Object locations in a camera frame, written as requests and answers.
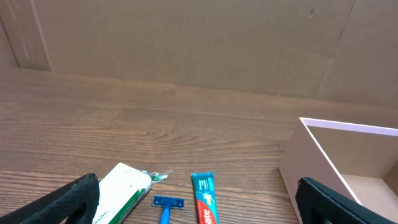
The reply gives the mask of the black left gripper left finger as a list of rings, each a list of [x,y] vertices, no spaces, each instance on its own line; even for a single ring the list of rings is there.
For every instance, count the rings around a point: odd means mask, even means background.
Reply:
[[[99,180],[96,174],[89,173],[2,216],[1,223],[92,224],[99,197]]]

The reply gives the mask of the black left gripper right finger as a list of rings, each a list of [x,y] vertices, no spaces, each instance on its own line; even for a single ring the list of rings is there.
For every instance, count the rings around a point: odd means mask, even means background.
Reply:
[[[295,201],[303,224],[393,224],[310,177],[298,181]]]

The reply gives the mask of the Colgate toothpaste tube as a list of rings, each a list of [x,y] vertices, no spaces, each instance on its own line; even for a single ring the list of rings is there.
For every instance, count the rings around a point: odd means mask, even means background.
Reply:
[[[213,172],[192,173],[199,224],[219,224]]]

